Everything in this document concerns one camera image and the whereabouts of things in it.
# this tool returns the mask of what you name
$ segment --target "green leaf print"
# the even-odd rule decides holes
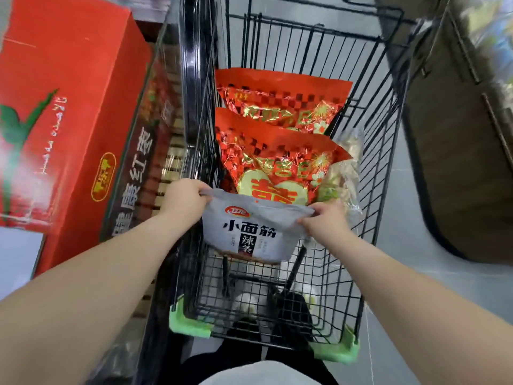
[[[20,117],[16,110],[6,105],[0,105],[0,131],[2,132],[3,139],[12,145],[12,149],[7,156],[5,170],[3,171],[2,215],[5,222],[7,222],[7,217],[11,210],[12,179],[20,163],[20,154],[23,145],[27,141],[30,131],[33,129],[43,110],[51,103],[55,93],[57,93],[57,89],[49,93],[46,99],[37,105],[25,122],[20,122]]]

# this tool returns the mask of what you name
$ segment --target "black wire shopping cart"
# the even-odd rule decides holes
[[[337,1],[324,5],[312,0],[172,0],[157,46],[179,47],[177,59],[165,61],[179,62],[182,71],[189,145],[183,175],[212,186],[218,186],[223,174],[214,132],[215,107],[221,105],[216,68],[279,70],[353,82],[347,103],[326,133],[333,138],[347,128],[364,129],[359,185],[364,219],[353,229],[375,244],[412,42],[419,30],[399,8]],[[286,349],[306,345],[317,358],[346,363],[356,359],[364,299],[344,266],[314,241],[301,240],[289,262],[264,265],[219,255],[204,243],[197,224],[166,262],[172,267],[165,264],[158,278],[170,281],[171,330],[240,338],[228,335],[228,330],[239,316],[234,302],[248,293],[256,298],[249,304],[256,308],[251,315],[262,338],[249,338],[251,342]],[[172,275],[164,277],[164,268]],[[283,295],[284,291],[302,292],[311,324],[272,310],[281,300],[279,308],[294,311],[295,296]],[[277,325],[294,328],[294,337],[302,340],[273,332]]]

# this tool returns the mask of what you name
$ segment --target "hand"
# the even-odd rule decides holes
[[[300,219],[306,231],[330,252],[340,240],[354,236],[346,220],[346,207],[339,200],[309,205],[316,212]]]
[[[200,180],[182,178],[171,183],[164,195],[158,217],[178,223],[183,233],[195,224],[203,214],[210,198],[200,196],[200,190],[211,189]]]

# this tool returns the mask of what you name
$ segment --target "red box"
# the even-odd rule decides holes
[[[46,234],[37,274],[98,243],[150,59],[128,9],[13,0],[0,53],[0,225]]]

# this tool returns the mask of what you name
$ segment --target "green plastic corner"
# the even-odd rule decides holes
[[[183,295],[178,298],[175,310],[169,311],[169,328],[177,334],[210,338],[212,327],[212,324],[185,317]]]
[[[355,332],[348,325],[344,328],[339,344],[310,343],[313,354],[317,359],[331,362],[353,363],[358,358],[360,345],[356,341]]]

